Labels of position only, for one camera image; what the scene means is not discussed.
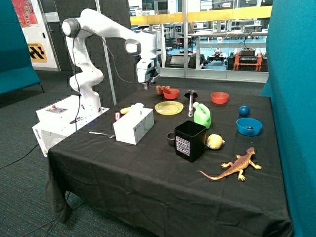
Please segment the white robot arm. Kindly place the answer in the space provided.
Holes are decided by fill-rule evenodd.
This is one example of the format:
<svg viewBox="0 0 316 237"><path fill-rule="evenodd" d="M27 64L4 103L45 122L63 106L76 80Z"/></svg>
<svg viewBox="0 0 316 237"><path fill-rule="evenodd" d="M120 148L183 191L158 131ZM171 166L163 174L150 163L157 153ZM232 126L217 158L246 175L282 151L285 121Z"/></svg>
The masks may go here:
<svg viewBox="0 0 316 237"><path fill-rule="evenodd" d="M85 45L85 39L91 35L124 39L127 54L141 57L136 65L139 83L149 85L160 76L157 39L152 33L135 33L92 9L84 9L79 18L64 20L62 30L72 62L81 68L81 73L72 76L70 83L80 93L80 103L86 112L102 110L99 94L92 87L103 80L103 73L92 64Z"/></svg>

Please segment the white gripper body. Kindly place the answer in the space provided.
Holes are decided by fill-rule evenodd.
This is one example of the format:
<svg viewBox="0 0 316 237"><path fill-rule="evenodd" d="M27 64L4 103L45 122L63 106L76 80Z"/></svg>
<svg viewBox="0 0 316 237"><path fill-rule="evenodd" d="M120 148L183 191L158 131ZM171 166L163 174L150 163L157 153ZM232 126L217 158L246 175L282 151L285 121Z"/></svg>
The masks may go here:
<svg viewBox="0 0 316 237"><path fill-rule="evenodd" d="M136 64L136 73L139 83L143 85L155 83L160 77L160 64L158 57L141 58Z"/></svg>

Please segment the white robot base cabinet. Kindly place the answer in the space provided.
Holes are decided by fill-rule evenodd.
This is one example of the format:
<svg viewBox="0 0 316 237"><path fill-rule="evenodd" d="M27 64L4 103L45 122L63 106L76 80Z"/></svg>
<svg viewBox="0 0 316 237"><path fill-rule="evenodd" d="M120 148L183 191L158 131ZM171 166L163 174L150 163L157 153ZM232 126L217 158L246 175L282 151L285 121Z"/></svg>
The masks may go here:
<svg viewBox="0 0 316 237"><path fill-rule="evenodd" d="M71 95L36 111L39 123L32 127L43 155L77 130L108 111L99 103L92 107L83 97Z"/></svg>

